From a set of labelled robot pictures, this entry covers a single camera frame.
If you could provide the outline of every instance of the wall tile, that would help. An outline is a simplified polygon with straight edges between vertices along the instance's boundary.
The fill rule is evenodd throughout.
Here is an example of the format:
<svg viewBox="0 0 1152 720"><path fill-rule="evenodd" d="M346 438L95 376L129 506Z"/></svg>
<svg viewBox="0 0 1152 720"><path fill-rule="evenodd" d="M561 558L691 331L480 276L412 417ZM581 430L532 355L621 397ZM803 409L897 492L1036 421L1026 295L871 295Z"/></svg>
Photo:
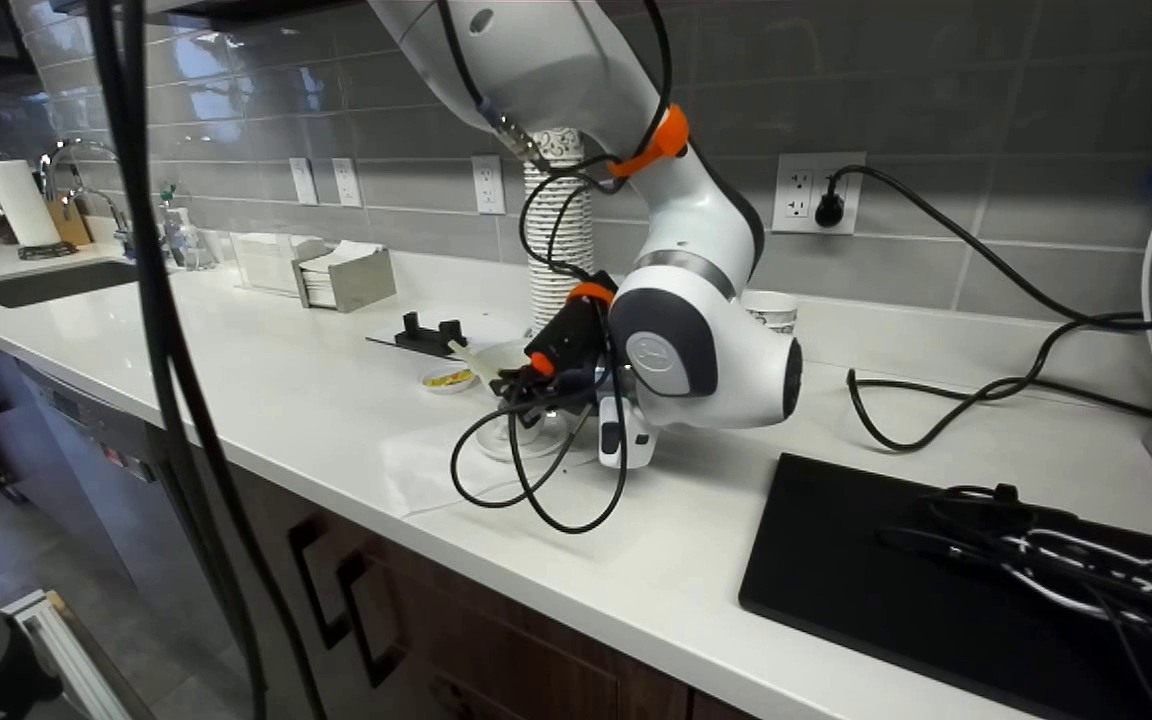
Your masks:
<svg viewBox="0 0 1152 720"><path fill-rule="evenodd" d="M1152 154L1152 60L1027 68L1008 154Z"/></svg>
<svg viewBox="0 0 1152 720"><path fill-rule="evenodd" d="M998 254L1026 276L1033 276L1033 284L1039 284L1044 291L1082 312L1142 308L1137 295L1142 254L999 248L999 244ZM976 257L967 259L959 308L991 317L1051 317Z"/></svg>
<svg viewBox="0 0 1152 720"><path fill-rule="evenodd" d="M335 106L331 63L260 63L252 74L147 90L151 126L331 113Z"/></svg>
<svg viewBox="0 0 1152 720"><path fill-rule="evenodd" d="M366 203L478 211L468 161L366 161L357 176Z"/></svg>
<svg viewBox="0 0 1152 720"><path fill-rule="evenodd" d="M260 203L295 203L288 161L282 165L171 165L181 199L229 198Z"/></svg>
<svg viewBox="0 0 1152 720"><path fill-rule="evenodd" d="M46 0L12 3L48 86L52 130L110 140L86 23ZM606 8L657 68L643 3ZM1131 304L1142 257L1130 248L1152 220L1152 3L668 0L663 14L696 140L765 220L778 154L868 154L967 227L985 203L985 231L1015 240L1003 254L1051 291ZM503 161L510 218L478 218L468 155L503 147L432 99L374 8L229 31L171 22L147 28L147 49L151 170L186 186L197 224L525 259L514 218L525 199L519 161ZM325 209L291 203L288 155L311 155ZM342 209L327 155L357 161L366 211ZM113 165L86 174L117 188ZM863 186L860 231L871 238L769 238L755 282L889 304L958 301L963 248L900 198ZM641 244L641 199L596 199L601 259L628 269ZM981 259L959 308L1033 317Z"/></svg>
<svg viewBox="0 0 1152 720"><path fill-rule="evenodd" d="M489 134L473 134L445 110L348 113L357 155L502 155Z"/></svg>
<svg viewBox="0 0 1152 720"><path fill-rule="evenodd" d="M1008 155L985 211L988 240L1142 248L1152 224L1152 161Z"/></svg>
<svg viewBox="0 0 1152 720"><path fill-rule="evenodd" d="M704 147L765 154L988 154L1003 134L1011 74L891 80L789 80L701 91Z"/></svg>
<svg viewBox="0 0 1152 720"><path fill-rule="evenodd" d="M391 209L304 209L304 203L248 203L248 199L197 199L201 227L236 231L307 231L325 240L379 240L403 254L510 259L496 240L496 218L445 218L445 211L391 211Z"/></svg>
<svg viewBox="0 0 1152 720"><path fill-rule="evenodd" d="M782 0L701 14L701 86L925 74L1026 52L1036 0Z"/></svg>
<svg viewBox="0 0 1152 720"><path fill-rule="evenodd" d="M331 14L318 18L318 23L327 23L335 57L389 57L389 52L396 52L391 36L384 31L384 23L378 22L378 14L370 3L331 8Z"/></svg>
<svg viewBox="0 0 1152 720"><path fill-rule="evenodd" d="M147 130L155 161L288 161L307 155L295 118Z"/></svg>
<svg viewBox="0 0 1152 720"><path fill-rule="evenodd" d="M947 308L963 244L769 238L755 288Z"/></svg>
<svg viewBox="0 0 1152 720"><path fill-rule="evenodd" d="M366 211L362 240L384 240L407 254L473 257L473 259L510 259L496 218L440 218L440 211Z"/></svg>
<svg viewBox="0 0 1152 720"><path fill-rule="evenodd" d="M412 74L412 63L399 52L391 52L391 57L346 57L342 106L346 110L436 110L436 98Z"/></svg>
<svg viewBox="0 0 1152 720"><path fill-rule="evenodd" d="M1048 0L1036 57L1152 52L1152 3Z"/></svg>
<svg viewBox="0 0 1152 720"><path fill-rule="evenodd" d="M988 161L883 161L871 155L891 182L908 186L911 192L930 198L945 218L972 227L976 209L985 199ZM879 182L863 182L860 188L860 218L857 231L883 231L883 238L947 238L937 220L911 209Z"/></svg>

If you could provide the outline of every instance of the cabinet handle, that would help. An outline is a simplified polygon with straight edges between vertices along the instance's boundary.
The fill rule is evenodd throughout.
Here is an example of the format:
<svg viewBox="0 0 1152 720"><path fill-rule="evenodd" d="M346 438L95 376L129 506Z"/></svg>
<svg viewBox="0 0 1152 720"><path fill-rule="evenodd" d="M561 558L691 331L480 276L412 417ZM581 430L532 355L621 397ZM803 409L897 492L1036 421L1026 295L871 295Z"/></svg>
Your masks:
<svg viewBox="0 0 1152 720"><path fill-rule="evenodd" d="M335 621L325 616L325 599L321 599L321 593L311 584L307 558L304 558L325 533L327 533L325 515L307 515L304 525L295 525L288 533L288 547L291 547L295 576L300 576L307 609L311 609L311 626L321 630L325 647L335 647L348 635L348 621L346 616L335 616Z"/></svg>
<svg viewBox="0 0 1152 720"><path fill-rule="evenodd" d="M362 658L370 668L370 683L379 689L391 675L391 668L399 664L399 647L389 647L384 658L374 653L370 626L366 626L366 611L362 611L357 593L354 593L366 576L370 576L370 562L362 552L346 558L335 567L346 611L354 626L354 642L362 644Z"/></svg>

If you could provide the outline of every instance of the small black object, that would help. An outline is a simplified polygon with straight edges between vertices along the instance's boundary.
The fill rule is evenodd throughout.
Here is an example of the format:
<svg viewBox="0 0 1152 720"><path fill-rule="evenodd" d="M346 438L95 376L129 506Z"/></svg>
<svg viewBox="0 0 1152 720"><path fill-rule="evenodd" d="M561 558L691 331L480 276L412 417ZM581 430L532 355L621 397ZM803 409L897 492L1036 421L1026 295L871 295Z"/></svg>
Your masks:
<svg viewBox="0 0 1152 720"><path fill-rule="evenodd" d="M403 331L391 335L396 347L428 353L428 355L453 355L453 346L468 346L462 331L462 321L445 321L440 329L421 329L421 317L403 317Z"/></svg>
<svg viewBox="0 0 1152 720"><path fill-rule="evenodd" d="M28 248L17 248L19 259L71 257L71 254L78 254L71 244L28 244Z"/></svg>
<svg viewBox="0 0 1152 720"><path fill-rule="evenodd" d="M821 227L838 227L846 220L846 211L847 209L846 209L840 192L823 192L821 203L816 203L816 224Z"/></svg>

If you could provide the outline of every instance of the orange joint ring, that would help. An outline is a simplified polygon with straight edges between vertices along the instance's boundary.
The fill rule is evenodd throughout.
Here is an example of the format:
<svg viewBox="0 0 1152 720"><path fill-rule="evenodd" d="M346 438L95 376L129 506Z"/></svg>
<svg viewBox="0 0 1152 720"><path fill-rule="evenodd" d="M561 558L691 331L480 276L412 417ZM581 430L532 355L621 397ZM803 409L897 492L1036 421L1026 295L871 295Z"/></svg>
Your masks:
<svg viewBox="0 0 1152 720"><path fill-rule="evenodd" d="M596 284L596 282L584 282L568 291L568 301L596 301L596 304L611 304L611 288L607 284Z"/></svg>
<svg viewBox="0 0 1152 720"><path fill-rule="evenodd" d="M691 120L680 106L668 106L648 147L633 161L611 165L611 176L628 182L628 176L651 170L657 161L686 155L687 143L691 143Z"/></svg>
<svg viewBox="0 0 1152 720"><path fill-rule="evenodd" d="M543 376L543 380L552 380L552 376L561 373L561 369L552 369L552 362L548 362L543 353L532 353L528 365L532 365L532 373Z"/></svg>

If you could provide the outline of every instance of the electrical outlet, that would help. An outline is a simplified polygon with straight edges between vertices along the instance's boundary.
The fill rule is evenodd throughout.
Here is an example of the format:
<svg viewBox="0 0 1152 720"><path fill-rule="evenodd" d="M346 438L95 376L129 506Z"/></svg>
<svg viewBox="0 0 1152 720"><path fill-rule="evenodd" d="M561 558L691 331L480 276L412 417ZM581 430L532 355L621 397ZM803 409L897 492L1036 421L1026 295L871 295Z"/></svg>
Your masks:
<svg viewBox="0 0 1152 720"><path fill-rule="evenodd" d="M829 176L846 165L863 165L863 154L795 154L778 161L778 209L774 231L829 231L853 238L860 211L860 176L840 182L846 220L838 227L816 224L816 203L829 188Z"/></svg>
<svg viewBox="0 0 1152 720"><path fill-rule="evenodd" d="M307 161L291 155L288 170L291 170L295 203L321 203Z"/></svg>
<svg viewBox="0 0 1152 720"><path fill-rule="evenodd" d="M480 211L503 211L502 155L473 155L473 198Z"/></svg>
<svg viewBox="0 0 1152 720"><path fill-rule="evenodd" d="M354 174L354 161L348 155L331 155L331 174L335 174L335 199L346 209L366 209L362 176Z"/></svg>

